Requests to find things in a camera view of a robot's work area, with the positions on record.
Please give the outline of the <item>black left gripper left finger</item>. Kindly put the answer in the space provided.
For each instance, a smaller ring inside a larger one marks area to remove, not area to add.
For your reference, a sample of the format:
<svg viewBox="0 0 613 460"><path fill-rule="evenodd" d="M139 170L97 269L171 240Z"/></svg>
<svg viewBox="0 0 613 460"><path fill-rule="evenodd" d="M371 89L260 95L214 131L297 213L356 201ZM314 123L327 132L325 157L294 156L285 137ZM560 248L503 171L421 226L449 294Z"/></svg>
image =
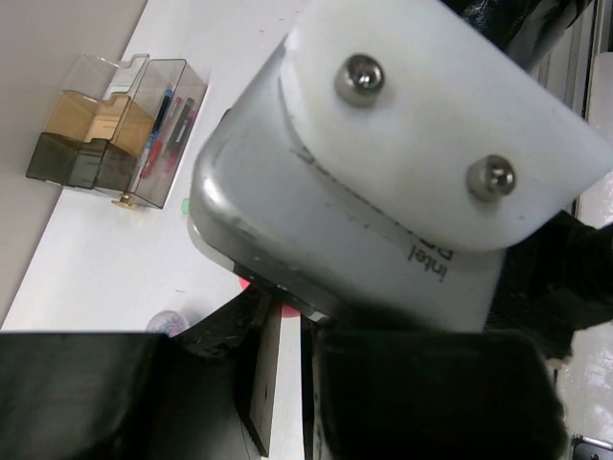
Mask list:
<svg viewBox="0 0 613 460"><path fill-rule="evenodd" d="M250 411L265 295L247 289L174 337L3 333L2 457L263 457Z"/></svg>

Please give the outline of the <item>clear paper clip jar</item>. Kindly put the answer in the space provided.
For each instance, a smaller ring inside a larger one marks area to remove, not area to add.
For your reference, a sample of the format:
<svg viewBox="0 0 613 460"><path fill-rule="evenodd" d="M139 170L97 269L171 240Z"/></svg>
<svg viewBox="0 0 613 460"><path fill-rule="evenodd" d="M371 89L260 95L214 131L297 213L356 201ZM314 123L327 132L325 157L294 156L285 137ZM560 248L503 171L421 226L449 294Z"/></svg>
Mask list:
<svg viewBox="0 0 613 460"><path fill-rule="evenodd" d="M174 337L185 332L189 327L189 321L180 312L162 310L151 317L146 326L146 331Z"/></svg>

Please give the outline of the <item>red gel pen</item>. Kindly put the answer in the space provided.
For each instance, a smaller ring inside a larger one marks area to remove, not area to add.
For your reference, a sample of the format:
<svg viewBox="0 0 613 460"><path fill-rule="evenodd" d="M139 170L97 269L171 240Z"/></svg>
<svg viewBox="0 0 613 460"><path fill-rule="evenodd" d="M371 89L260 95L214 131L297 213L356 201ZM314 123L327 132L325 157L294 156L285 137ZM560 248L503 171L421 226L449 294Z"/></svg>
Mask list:
<svg viewBox="0 0 613 460"><path fill-rule="evenodd" d="M152 145L151 149L148 152L148 158L147 158L146 164L144 165L142 171L140 172L139 177L141 179L147 179L153 174L153 171L156 168L158 160L165 146L166 146L166 143L162 140L156 140L154 142L154 144Z"/></svg>

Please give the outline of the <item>green highlighter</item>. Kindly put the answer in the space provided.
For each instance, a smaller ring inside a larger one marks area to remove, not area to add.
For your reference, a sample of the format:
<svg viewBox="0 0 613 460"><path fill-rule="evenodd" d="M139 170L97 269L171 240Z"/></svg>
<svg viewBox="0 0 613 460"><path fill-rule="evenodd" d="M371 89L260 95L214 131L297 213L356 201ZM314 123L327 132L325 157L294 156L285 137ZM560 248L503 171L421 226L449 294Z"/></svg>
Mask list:
<svg viewBox="0 0 613 460"><path fill-rule="evenodd" d="M190 209L190 200L186 198L181 203L181 213L186 216L189 213L189 209Z"/></svg>

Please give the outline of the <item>pink capped eraser tube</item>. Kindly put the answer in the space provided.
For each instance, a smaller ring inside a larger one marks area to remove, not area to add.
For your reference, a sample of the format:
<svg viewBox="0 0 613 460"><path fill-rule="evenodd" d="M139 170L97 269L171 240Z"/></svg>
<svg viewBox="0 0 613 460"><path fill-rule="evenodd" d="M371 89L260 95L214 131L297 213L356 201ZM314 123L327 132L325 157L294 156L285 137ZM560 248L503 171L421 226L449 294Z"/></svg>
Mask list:
<svg viewBox="0 0 613 460"><path fill-rule="evenodd" d="M240 288L242 290L246 290L249 288L249 286L251 285L250 282L239 278L238 279ZM301 313L294 309L293 307L289 306L286 303L280 303L279 301L273 299L270 295L266 294L265 295L265 299L264 299L265 303L269 306L280 306L281 307L281 314L282 314L282 318L296 318L296 317L300 317Z"/></svg>

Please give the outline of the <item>clear stationery organizer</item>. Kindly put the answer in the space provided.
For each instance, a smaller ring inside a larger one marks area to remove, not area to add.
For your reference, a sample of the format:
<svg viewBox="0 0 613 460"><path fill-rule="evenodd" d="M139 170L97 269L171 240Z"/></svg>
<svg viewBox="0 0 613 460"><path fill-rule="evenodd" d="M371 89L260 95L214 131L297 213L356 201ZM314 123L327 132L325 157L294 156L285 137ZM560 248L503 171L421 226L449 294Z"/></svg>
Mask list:
<svg viewBox="0 0 613 460"><path fill-rule="evenodd" d="M173 91L173 98L156 138L166 146L153 174L141 179L143 153L167 88ZM206 76L183 58L137 54L112 61L84 55L61 87L26 175L104 194L125 208L161 209L207 89ZM167 143L188 98L194 99L194 106L187 130L170 172L164 173Z"/></svg>

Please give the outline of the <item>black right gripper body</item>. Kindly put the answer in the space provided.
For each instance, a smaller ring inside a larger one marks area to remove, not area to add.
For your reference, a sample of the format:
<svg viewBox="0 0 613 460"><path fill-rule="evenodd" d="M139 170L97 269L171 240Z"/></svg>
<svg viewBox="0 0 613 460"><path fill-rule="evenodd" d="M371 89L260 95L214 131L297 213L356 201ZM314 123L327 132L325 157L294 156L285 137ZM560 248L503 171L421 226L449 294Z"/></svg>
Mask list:
<svg viewBox="0 0 613 460"><path fill-rule="evenodd" d="M611 320L612 225L594 228L561 211L507 250L485 329L568 359L575 332Z"/></svg>

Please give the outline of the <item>blue ink pen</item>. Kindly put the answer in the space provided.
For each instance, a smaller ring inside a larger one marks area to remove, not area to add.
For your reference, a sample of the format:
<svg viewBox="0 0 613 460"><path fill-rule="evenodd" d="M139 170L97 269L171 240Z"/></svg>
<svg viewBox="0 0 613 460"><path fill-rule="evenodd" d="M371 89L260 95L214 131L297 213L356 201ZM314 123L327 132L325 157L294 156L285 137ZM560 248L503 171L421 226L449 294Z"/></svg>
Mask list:
<svg viewBox="0 0 613 460"><path fill-rule="evenodd" d="M166 116L166 112L168 110L168 107L170 105L170 102L173 98L173 91L169 88L166 89L162 101L160 103L160 107L159 110L157 112L151 133L148 137L148 141L145 147L145 152L143 153L143 161L144 161L144 165L147 163L148 161L148 157L149 154L153 148L153 145L155 143L155 140L158 136L159 130L161 128L161 125L163 124L164 118Z"/></svg>

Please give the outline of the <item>black ink pen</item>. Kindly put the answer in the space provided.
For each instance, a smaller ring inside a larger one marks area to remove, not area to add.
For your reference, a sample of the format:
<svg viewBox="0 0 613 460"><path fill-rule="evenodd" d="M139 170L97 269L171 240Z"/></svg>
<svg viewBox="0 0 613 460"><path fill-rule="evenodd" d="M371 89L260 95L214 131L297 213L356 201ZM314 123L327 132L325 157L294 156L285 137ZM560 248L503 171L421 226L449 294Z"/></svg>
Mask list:
<svg viewBox="0 0 613 460"><path fill-rule="evenodd" d="M184 131L186 129L186 123L187 123L188 116L193 108L193 104L194 104L194 99L188 98L183 106L183 109L178 117L178 120L175 124L174 130L171 134L171 137L168 143L168 150L170 152L177 150L179 147Z"/></svg>

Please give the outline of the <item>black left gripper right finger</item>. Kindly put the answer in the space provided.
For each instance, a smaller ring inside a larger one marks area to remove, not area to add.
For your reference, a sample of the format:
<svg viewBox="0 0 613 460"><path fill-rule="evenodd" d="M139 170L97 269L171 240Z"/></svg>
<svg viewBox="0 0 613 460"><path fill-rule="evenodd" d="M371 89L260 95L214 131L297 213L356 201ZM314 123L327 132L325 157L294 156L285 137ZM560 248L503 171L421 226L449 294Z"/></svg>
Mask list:
<svg viewBox="0 0 613 460"><path fill-rule="evenodd" d="M517 330L301 322L308 459L557 459L569 436L546 360Z"/></svg>

